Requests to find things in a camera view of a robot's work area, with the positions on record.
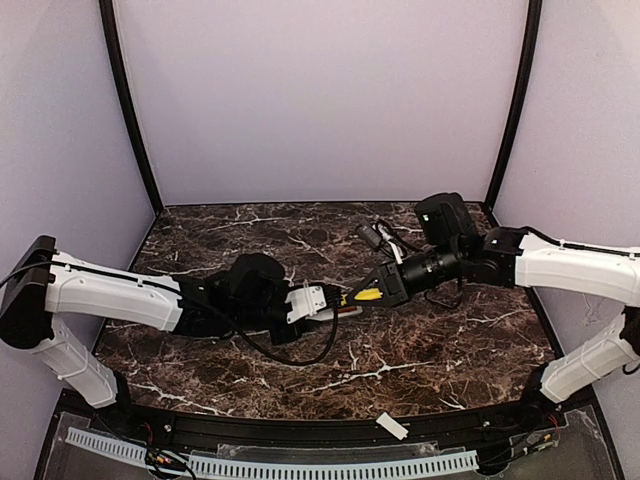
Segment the yellow handled screwdriver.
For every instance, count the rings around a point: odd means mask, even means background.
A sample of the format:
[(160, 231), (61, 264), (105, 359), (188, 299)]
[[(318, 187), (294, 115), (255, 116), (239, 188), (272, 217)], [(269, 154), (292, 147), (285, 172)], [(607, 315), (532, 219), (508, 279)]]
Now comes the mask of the yellow handled screwdriver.
[(359, 291), (355, 295), (356, 301), (373, 301), (379, 300), (383, 296), (383, 293), (378, 288), (370, 288)]

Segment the white battery cover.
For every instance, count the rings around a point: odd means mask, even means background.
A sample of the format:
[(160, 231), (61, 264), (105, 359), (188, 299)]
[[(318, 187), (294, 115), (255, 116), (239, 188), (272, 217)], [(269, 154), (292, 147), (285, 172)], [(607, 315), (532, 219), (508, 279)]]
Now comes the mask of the white battery cover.
[(387, 412), (383, 412), (377, 419), (376, 424), (386, 430), (397, 440), (404, 440), (408, 436), (408, 429), (391, 417)]

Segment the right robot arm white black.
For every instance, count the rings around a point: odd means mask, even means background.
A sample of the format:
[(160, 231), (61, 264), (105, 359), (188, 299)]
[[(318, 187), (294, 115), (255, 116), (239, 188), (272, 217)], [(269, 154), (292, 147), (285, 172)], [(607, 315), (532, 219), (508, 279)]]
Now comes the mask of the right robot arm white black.
[(532, 227), (479, 234), (457, 193), (415, 207), (432, 250), (372, 270), (346, 296), (348, 305), (396, 307), (441, 284), (546, 287), (608, 298), (624, 309), (599, 334), (536, 368), (524, 387), (525, 415), (541, 416), (574, 393), (639, 359), (639, 251), (553, 239)]

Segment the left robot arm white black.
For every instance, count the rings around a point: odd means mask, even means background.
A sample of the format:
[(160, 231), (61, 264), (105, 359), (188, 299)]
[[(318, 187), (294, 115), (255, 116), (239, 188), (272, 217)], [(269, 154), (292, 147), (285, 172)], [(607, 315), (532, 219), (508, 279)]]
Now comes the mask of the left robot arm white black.
[(315, 288), (290, 286), (283, 267), (264, 254), (244, 254), (207, 279), (148, 276), (82, 261), (58, 251), (49, 236), (34, 241), (2, 284), (2, 341), (39, 358), (96, 410), (126, 405), (128, 387), (74, 336), (65, 314), (194, 338), (267, 329), (279, 342), (297, 338), (297, 322), (325, 306)]

